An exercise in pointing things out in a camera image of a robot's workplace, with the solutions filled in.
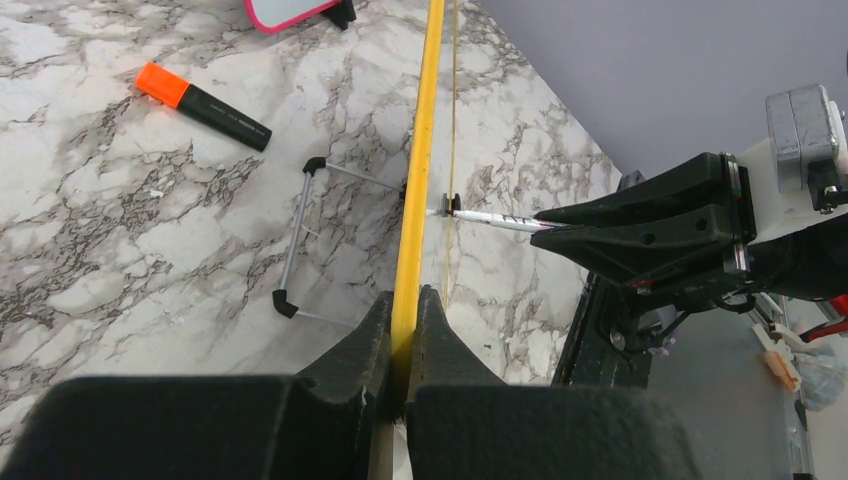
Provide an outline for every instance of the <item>marble countertop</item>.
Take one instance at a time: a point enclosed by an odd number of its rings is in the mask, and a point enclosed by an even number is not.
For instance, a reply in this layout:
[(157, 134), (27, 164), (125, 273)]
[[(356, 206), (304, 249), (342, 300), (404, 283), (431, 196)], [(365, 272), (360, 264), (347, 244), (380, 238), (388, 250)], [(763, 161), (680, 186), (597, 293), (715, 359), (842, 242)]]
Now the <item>marble countertop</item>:
[[(284, 318), (270, 292), (308, 158), (403, 181), (426, 6), (363, 1), (346, 32), (310, 20), (266, 36), (238, 1), (0, 4), (0, 463), (69, 377), (290, 373), (349, 331)], [(474, 4), (459, 53), (466, 208), (530, 215), (614, 187), (606, 156)], [(148, 61), (271, 128), (268, 148), (141, 95)], [(434, 155), (449, 142), (438, 134)], [(393, 289), (402, 205), (326, 172), (311, 197), (291, 299), (355, 324)], [(524, 234), (458, 223), (451, 242), (441, 267), (425, 256), (422, 280), (441, 287), (453, 328), (507, 381), (549, 381), (584, 272)], [(427, 273), (445, 264), (446, 283)]]

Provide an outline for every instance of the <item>screw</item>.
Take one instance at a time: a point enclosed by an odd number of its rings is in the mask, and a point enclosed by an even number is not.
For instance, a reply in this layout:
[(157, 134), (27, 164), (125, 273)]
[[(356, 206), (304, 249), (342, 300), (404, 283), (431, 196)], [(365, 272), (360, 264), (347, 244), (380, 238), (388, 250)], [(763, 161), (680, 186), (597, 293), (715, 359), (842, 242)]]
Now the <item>screw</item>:
[(622, 335), (618, 332), (610, 333), (610, 343), (612, 343), (612, 346), (615, 347), (615, 349), (618, 350), (619, 352), (624, 350), (624, 347), (626, 345), (626, 342), (624, 340), (624, 335)]

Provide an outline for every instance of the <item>orange highlighter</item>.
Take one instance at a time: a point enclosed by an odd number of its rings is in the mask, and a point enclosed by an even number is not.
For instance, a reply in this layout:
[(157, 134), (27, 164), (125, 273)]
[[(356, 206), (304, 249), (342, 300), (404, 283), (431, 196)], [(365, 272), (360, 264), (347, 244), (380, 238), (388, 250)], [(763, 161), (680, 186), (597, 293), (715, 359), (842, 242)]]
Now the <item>orange highlighter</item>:
[(165, 105), (260, 152), (271, 139), (268, 127), (155, 63), (148, 63), (138, 72), (135, 86)]

